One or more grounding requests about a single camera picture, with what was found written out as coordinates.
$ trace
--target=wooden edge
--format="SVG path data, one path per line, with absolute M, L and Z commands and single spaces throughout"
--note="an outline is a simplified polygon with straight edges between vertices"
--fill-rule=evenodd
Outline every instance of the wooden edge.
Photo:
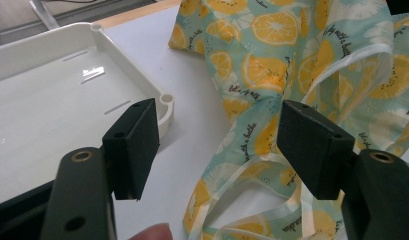
M 95 23 L 101 24 L 104 28 L 110 28 L 170 7 L 177 6 L 180 4 L 180 2 L 181 0 L 163 0 L 160 2 L 146 5 L 144 7 L 140 7 L 108 18 L 98 20 Z

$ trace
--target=fabric bag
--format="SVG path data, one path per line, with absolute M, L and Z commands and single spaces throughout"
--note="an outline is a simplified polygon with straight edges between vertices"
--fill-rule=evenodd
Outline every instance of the fabric bag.
M 316 200 L 276 147 L 284 99 L 345 129 L 356 151 L 409 147 L 409 14 L 391 16 L 383 0 L 183 0 L 169 46 L 204 55 L 231 123 L 187 206 L 189 239 L 334 239 L 344 230 L 342 196 Z M 249 182 L 285 203 L 204 225 L 223 194 Z

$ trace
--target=folded cloth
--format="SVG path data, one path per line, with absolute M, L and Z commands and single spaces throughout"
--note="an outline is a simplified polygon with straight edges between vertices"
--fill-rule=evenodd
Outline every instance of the folded cloth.
M 342 197 L 316 200 L 276 147 L 284 99 L 338 124 L 356 150 L 401 156 L 409 147 L 409 14 L 391 16 L 383 0 L 183 0 L 169 46 L 204 55 L 232 126 L 191 196 L 189 239 L 343 231 Z M 246 182 L 287 200 L 220 229 L 204 226 L 220 197 Z

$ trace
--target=gray floor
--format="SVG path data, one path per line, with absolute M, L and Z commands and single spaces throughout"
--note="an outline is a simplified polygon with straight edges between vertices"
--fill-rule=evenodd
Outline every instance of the gray floor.
M 154 3 L 154 0 L 99 0 L 89 4 L 46 2 L 60 26 L 93 22 Z M 47 31 L 29 0 L 0 0 L 0 45 Z

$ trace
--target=white plastic tray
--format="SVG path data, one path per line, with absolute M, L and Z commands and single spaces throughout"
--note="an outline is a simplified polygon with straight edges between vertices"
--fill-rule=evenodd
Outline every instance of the white plastic tray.
M 0 47 L 0 202 L 55 178 L 69 151 L 101 146 L 132 104 L 155 98 L 160 139 L 173 120 L 164 93 L 100 25 L 78 23 Z

